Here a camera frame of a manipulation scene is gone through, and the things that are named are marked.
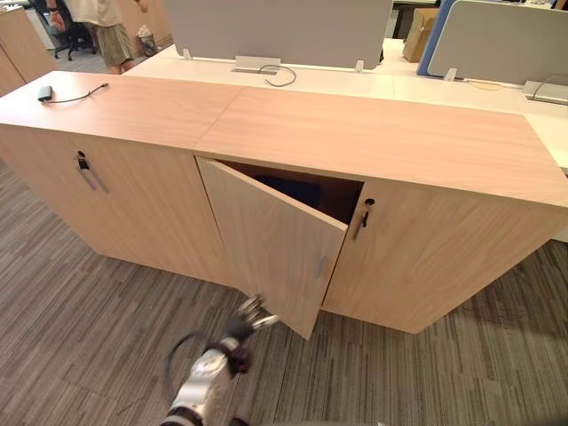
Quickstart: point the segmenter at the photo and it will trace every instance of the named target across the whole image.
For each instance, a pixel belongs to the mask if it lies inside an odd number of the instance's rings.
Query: open cabinet door
[[[198,162],[237,286],[309,338],[347,225],[225,164]]]

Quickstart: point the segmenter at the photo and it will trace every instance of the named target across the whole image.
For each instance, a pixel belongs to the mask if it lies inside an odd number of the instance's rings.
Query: cardboard box
[[[408,62],[420,62],[437,15],[438,9],[414,9],[414,20],[402,51]]]

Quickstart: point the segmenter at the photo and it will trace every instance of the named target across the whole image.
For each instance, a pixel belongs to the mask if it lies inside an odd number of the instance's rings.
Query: gray partition panel
[[[568,12],[460,0],[450,9],[431,75],[525,84],[568,74]]]
[[[364,68],[379,63],[392,0],[166,0],[177,52]]]

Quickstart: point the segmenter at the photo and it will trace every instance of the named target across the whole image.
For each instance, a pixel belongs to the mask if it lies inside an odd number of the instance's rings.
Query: black cable
[[[174,344],[173,348],[171,348],[170,353],[168,354],[168,356],[164,359],[164,395],[165,398],[167,398],[168,400],[166,401],[169,405],[171,405],[171,403],[173,402],[173,399],[176,397],[175,393],[174,393],[174,389],[172,386],[172,378],[171,378],[171,363],[174,359],[174,355],[176,355],[176,351],[179,349],[179,347],[184,344],[185,342],[187,342],[189,339],[193,339],[194,337],[200,337],[202,340],[208,340],[208,337],[205,333],[203,333],[202,331],[192,331],[191,333],[188,333],[187,335],[184,335],[181,339],[179,339],[177,341],[176,344]]]
[[[567,74],[552,75],[549,78],[542,80],[542,82],[540,82],[540,84],[534,90],[531,100],[534,100],[536,98],[536,94],[539,92],[542,86],[544,86],[546,83],[550,83],[551,81],[556,80],[558,77],[568,77],[568,75]]]
[[[282,65],[273,65],[273,64],[268,64],[268,65],[263,65],[261,66],[257,72],[260,74],[262,72],[263,69],[267,68],[267,67],[277,67],[278,69],[286,69],[287,71],[289,71],[290,73],[292,73],[292,75],[294,76],[294,78],[292,78],[291,81],[287,82],[287,83],[283,83],[283,84],[275,84],[273,82],[271,82],[270,80],[264,79],[265,82],[267,82],[268,84],[270,84],[272,87],[284,87],[284,86],[289,86],[290,84],[292,84],[293,82],[296,81],[297,75],[296,75],[296,71],[294,71],[292,68],[290,67],[284,67]]]
[[[108,83],[102,83],[99,87],[96,87],[92,91],[88,91],[86,94],[80,96],[79,98],[65,99],[65,100],[45,100],[42,103],[43,104],[62,104],[64,102],[73,102],[74,100],[85,99],[85,98],[88,98],[90,95],[92,95],[95,91],[102,89],[103,87],[107,87],[107,86],[108,86]]]

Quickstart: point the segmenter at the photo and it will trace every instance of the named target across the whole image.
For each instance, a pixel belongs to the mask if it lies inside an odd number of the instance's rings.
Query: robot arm
[[[278,321],[276,315],[259,319],[262,299],[247,300],[227,322],[223,338],[208,344],[195,361],[161,426],[209,426],[223,403],[229,383],[249,368],[249,353],[243,344],[261,327]]]

